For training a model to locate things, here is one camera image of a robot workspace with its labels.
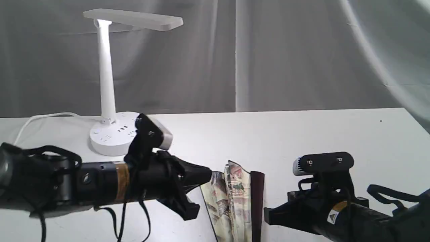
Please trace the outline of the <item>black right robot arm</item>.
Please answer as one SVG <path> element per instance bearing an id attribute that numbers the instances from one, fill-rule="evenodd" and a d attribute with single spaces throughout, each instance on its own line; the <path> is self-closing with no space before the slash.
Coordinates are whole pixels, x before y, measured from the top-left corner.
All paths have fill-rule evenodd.
<path id="1" fill-rule="evenodd" d="M 368 193 L 383 204 L 396 205 L 393 216 L 370 209 L 368 199 L 349 192 L 306 190 L 289 192 L 286 203 L 264 208 L 264 220 L 333 242 L 429 241 L 429 190 L 414 196 L 370 185 Z"/>

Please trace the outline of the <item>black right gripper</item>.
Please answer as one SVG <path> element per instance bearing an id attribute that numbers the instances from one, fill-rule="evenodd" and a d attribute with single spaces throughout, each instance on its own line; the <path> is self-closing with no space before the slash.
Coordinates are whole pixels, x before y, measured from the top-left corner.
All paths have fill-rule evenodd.
<path id="1" fill-rule="evenodd" d="M 348 192 L 317 190 L 288 192 L 287 202 L 276 208 L 264 208 L 264 221 L 321 236 L 353 236 L 353 219 L 359 208 L 369 208 L 367 198 L 350 196 Z"/>

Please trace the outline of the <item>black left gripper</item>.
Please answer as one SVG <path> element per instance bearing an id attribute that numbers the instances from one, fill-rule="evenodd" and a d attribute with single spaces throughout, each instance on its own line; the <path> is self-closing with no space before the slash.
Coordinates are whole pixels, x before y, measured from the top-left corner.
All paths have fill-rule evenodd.
<path id="1" fill-rule="evenodd" d="M 130 202 L 158 200 L 183 220 L 196 219 L 200 206 L 187 194 L 210 181 L 212 170 L 189 163 L 167 151 L 157 151 L 149 157 L 149 167 L 138 170 L 131 183 Z"/>

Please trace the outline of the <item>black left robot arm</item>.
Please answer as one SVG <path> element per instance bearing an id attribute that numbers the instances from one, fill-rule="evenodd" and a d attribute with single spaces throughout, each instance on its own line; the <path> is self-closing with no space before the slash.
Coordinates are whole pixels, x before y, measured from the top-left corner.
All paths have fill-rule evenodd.
<path id="1" fill-rule="evenodd" d="M 63 216 L 103 206 L 157 200 L 184 220 L 199 205 L 187 193 L 210 181 L 208 167 L 188 163 L 167 151 L 141 162 L 86 162 L 68 150 L 43 146 L 24 150 L 1 144 L 1 209 L 31 216 Z"/>

